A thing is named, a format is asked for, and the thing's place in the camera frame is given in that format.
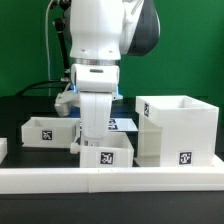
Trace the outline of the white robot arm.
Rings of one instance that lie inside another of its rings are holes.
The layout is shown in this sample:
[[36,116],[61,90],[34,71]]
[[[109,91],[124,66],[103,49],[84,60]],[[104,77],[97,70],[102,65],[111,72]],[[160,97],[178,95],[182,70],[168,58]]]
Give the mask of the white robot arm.
[[97,146],[108,132],[123,55],[144,56],[158,43],[160,21],[153,0],[72,0],[70,84],[59,94],[59,116],[80,107],[81,143]]

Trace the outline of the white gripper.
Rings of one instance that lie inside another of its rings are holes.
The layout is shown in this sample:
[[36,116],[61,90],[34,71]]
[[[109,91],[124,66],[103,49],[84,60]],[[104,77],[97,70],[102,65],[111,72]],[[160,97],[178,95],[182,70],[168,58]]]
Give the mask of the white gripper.
[[73,64],[71,79],[80,100],[81,145],[98,147],[107,135],[119,67]]

